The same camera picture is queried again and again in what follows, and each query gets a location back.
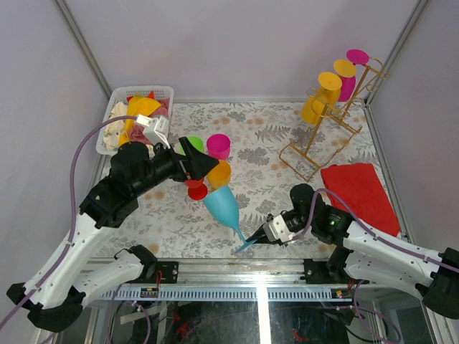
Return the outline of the green plastic wine glass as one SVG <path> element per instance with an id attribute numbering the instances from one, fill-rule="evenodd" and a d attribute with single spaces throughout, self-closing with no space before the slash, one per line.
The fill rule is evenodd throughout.
<path id="1" fill-rule="evenodd" d="M 189 141 L 190 145 L 192 146 L 191 151 L 199 151 L 200 153 L 204 153 L 204 142 L 200 137 L 197 136 L 187 136 L 186 139 Z M 186 155 L 186 151 L 183 147 L 182 138 L 179 139 L 179 153 L 183 156 Z"/>

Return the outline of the red plastic wine glass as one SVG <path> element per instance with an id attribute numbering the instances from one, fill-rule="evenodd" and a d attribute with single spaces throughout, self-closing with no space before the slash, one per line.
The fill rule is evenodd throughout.
<path id="1" fill-rule="evenodd" d="M 199 180 L 191 179 L 191 180 L 185 181 L 184 184 L 188 188 L 187 193 L 188 193 L 189 198 L 191 198 L 192 200 L 201 201 L 208 194 L 208 188 L 204 184 L 203 178 Z"/>

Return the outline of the magenta plastic wine glass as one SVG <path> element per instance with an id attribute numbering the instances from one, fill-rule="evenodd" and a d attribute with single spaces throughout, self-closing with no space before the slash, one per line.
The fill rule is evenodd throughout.
<path id="1" fill-rule="evenodd" d="M 230 154 L 231 140 L 228 136 L 221 133 L 211 135 L 207 139 L 208 154 L 220 160 L 227 160 Z"/>

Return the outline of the teal plastic wine glass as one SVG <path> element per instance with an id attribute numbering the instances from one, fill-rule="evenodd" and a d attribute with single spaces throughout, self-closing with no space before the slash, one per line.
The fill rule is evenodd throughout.
<path id="1" fill-rule="evenodd" d="M 233 229 L 241 239 L 242 246 L 236 252 L 241 252 L 255 243 L 254 240 L 246 240 L 240 229 L 240 208 L 229 186 L 218 188 L 209 193 L 202 201 L 217 222 Z"/>

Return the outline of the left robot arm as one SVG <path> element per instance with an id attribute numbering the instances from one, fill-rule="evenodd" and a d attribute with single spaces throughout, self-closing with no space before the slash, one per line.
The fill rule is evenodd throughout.
<path id="1" fill-rule="evenodd" d="M 138 208 L 140 196 L 168 179 L 202 179 L 218 165 L 216 158 L 197 150 L 188 138 L 179 142 L 183 154 L 158 143 L 153 157 L 142 143 L 123 144 L 110 160 L 109 174 L 80 204 L 70 238 L 61 242 L 32 279 L 9 287 L 7 297 L 28 310 L 36 328 L 59 333 L 105 292 L 127 282 L 155 280 L 157 258 L 142 245 L 120 251 L 115 261 L 90 274 L 81 271 L 102 241 Z"/>

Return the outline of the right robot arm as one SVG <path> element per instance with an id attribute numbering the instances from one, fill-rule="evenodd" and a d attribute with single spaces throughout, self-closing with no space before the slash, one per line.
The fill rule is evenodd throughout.
<path id="1" fill-rule="evenodd" d="M 286 246 L 307 232 L 335 249 L 326 263 L 334 282 L 368 280 L 419 299 L 428 309 L 458 319 L 458 251 L 438 252 L 384 233 L 349 208 L 325 204 L 307 183 L 290 190 L 293 208 L 268 215 L 248 239 L 253 244 Z"/>

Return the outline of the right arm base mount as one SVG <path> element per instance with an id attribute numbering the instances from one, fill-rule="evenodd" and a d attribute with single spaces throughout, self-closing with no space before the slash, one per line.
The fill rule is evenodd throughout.
<path id="1" fill-rule="evenodd" d="M 304 259 L 300 280 L 307 285 L 350 285 L 358 280 L 356 274 L 351 272 L 351 266 L 362 263 L 363 258 L 364 254 L 336 247 L 326 260 Z"/>

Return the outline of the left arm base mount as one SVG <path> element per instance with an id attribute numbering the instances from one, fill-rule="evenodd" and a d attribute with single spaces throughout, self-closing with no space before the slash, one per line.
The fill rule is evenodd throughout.
<path id="1" fill-rule="evenodd" d="M 115 254 L 114 258 L 117 263 L 121 263 L 123 259 L 134 260 L 134 264 L 141 267 L 136 277 L 128 278 L 124 283 L 167 285 L 178 282 L 179 263 L 158 261 L 158 258 L 143 245 L 122 249 Z"/>

